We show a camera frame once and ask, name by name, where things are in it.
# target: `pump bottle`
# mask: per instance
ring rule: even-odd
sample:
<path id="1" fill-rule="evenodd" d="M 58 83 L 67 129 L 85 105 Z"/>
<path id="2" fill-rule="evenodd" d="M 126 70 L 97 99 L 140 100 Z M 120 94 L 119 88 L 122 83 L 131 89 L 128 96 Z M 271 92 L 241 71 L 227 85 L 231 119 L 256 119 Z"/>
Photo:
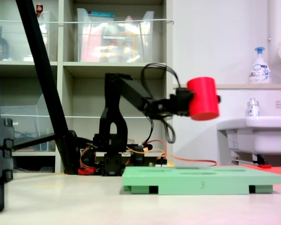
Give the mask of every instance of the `pump bottle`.
<path id="1" fill-rule="evenodd" d="M 272 83 L 272 73 L 265 59 L 262 57 L 264 47 L 255 48 L 258 57 L 256 58 L 251 73 L 249 76 L 249 83 Z"/>

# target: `orange wire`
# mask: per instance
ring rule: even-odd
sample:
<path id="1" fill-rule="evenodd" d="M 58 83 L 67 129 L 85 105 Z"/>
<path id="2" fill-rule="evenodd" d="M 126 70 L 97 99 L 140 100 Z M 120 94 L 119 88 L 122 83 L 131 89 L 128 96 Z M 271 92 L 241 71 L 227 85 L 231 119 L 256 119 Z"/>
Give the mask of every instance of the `orange wire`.
<path id="1" fill-rule="evenodd" d="M 85 150 L 83 150 L 83 152 L 81 153 L 81 156 L 80 156 L 80 160 L 79 160 L 80 166 L 85 168 L 85 169 L 91 168 L 91 166 L 87 166 L 87 165 L 83 164 L 81 158 L 84 155 L 84 153 L 87 152 L 89 149 L 90 149 L 90 147 L 87 147 Z"/>
<path id="2" fill-rule="evenodd" d="M 128 149 L 127 152 L 133 151 L 133 152 L 135 152 L 135 153 L 146 154 L 146 153 L 148 153 L 148 152 L 161 151 L 163 154 L 165 154 L 164 150 L 162 150 L 162 149 L 152 149 L 152 150 L 149 150 L 149 151 L 143 151 L 143 152 L 141 152 L 141 151 L 135 151 L 135 150 L 133 150 L 133 149 L 130 149 L 130 148 L 127 147 L 127 146 L 126 146 L 126 148 Z"/>
<path id="3" fill-rule="evenodd" d="M 151 142 L 160 142 L 160 143 L 162 143 L 163 146 L 164 146 L 164 151 L 165 151 L 165 153 L 167 153 L 167 145 L 162 140 L 154 139 L 154 140 L 148 141 L 146 144 L 149 144 Z"/>
<path id="4" fill-rule="evenodd" d="M 128 163 L 130 163 L 130 158 L 127 160 L 126 164 L 125 165 L 128 165 Z"/>
<path id="5" fill-rule="evenodd" d="M 152 151 L 161 151 L 161 152 L 162 152 L 161 155 L 167 155 L 167 156 L 169 156 L 169 157 L 172 157 L 172 158 L 175 158 L 175 159 L 178 159 L 178 160 L 181 160 L 181 161 L 193 162 L 193 163 L 213 163 L 213 165 L 211 165 L 211 166 L 217 165 L 217 162 L 216 162 L 216 161 L 213 161 L 213 160 L 179 158 L 179 157 L 176 157 L 176 156 L 173 156 L 173 155 L 170 155 L 170 154 L 166 154 L 166 153 L 164 152 L 164 150 L 162 150 L 162 149 L 152 149 L 152 150 L 149 150 L 149 151 L 146 151 L 146 152 L 140 152 L 140 151 L 135 151 L 135 150 L 133 150 L 133 149 L 130 149 L 130 148 L 128 148 L 128 147 L 126 147 L 126 148 L 127 148 L 129 151 L 133 151 L 133 152 L 135 152 L 135 153 L 140 153 L 140 154 L 145 154 L 145 153 L 147 153 L 147 152 L 152 152 Z"/>

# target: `white sink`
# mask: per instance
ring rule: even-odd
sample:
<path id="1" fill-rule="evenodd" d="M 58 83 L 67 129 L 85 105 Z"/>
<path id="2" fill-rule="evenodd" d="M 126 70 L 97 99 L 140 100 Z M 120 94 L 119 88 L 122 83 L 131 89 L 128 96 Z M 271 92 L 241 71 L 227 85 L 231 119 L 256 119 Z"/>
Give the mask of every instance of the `white sink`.
<path id="1" fill-rule="evenodd" d="M 229 148 L 253 154 L 281 154 L 281 116 L 244 117 L 219 122 Z"/>

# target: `black cable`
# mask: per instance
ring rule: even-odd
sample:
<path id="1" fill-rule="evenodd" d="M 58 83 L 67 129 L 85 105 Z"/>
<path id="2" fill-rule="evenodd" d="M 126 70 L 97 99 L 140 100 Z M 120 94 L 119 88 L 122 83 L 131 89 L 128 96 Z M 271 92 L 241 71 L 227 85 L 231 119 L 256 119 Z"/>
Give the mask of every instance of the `black cable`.
<path id="1" fill-rule="evenodd" d="M 162 70 L 164 70 L 164 71 L 170 72 L 171 74 L 174 75 L 174 77 L 175 77 L 176 80 L 177 80 L 178 86 L 181 88 L 181 84 L 180 84 L 180 82 L 179 82 L 178 76 L 177 76 L 176 72 L 175 72 L 172 68 L 170 68 L 170 67 L 168 67 L 168 66 L 166 66 L 166 65 L 164 65 L 164 64 L 161 64 L 161 63 L 149 63 L 149 64 L 147 64 L 147 65 L 141 70 L 140 81 L 141 81 L 141 84 L 142 84 L 142 86 L 144 87 L 144 89 L 145 89 L 145 90 L 148 92 L 148 94 L 151 96 L 151 98 L 154 99 L 153 94 L 152 94 L 151 91 L 149 90 L 149 87 L 148 87 L 148 85 L 147 85 L 147 81 L 146 81 L 146 79 L 145 79 L 145 70 L 146 70 L 146 69 L 149 69 L 149 68 L 150 68 L 150 69 L 162 69 Z"/>
<path id="2" fill-rule="evenodd" d="M 149 139 L 151 138 L 151 135 L 152 135 L 152 132 L 153 132 L 153 129 L 154 129 L 154 122 L 151 118 L 147 117 L 148 121 L 151 122 L 151 131 L 150 131 L 150 134 L 149 134 L 149 137 L 142 143 L 142 145 L 144 145 L 145 143 L 147 143 L 149 141 Z"/>
<path id="3" fill-rule="evenodd" d="M 167 139 L 168 143 L 173 144 L 176 141 L 176 133 L 174 131 L 174 128 L 171 124 L 167 123 L 164 119 L 161 120 L 161 122 L 164 125 L 165 130 L 165 138 Z M 170 138 L 169 129 L 172 132 L 172 138 Z"/>

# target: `small bottle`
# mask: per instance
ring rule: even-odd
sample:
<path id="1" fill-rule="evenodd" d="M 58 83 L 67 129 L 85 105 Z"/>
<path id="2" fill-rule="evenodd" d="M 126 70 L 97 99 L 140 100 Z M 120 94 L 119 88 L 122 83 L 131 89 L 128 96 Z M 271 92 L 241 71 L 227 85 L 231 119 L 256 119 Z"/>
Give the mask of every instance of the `small bottle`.
<path id="1" fill-rule="evenodd" d="M 248 101 L 248 115 L 249 116 L 260 116 L 259 113 L 259 102 L 255 98 L 250 98 Z"/>
<path id="2" fill-rule="evenodd" d="M 39 17 L 41 16 L 43 9 L 44 7 L 42 4 L 37 4 L 37 8 L 36 8 L 37 19 L 39 19 Z"/>
<path id="3" fill-rule="evenodd" d="M 7 60 L 9 54 L 9 47 L 7 40 L 2 38 L 2 26 L 0 26 L 0 60 Z"/>

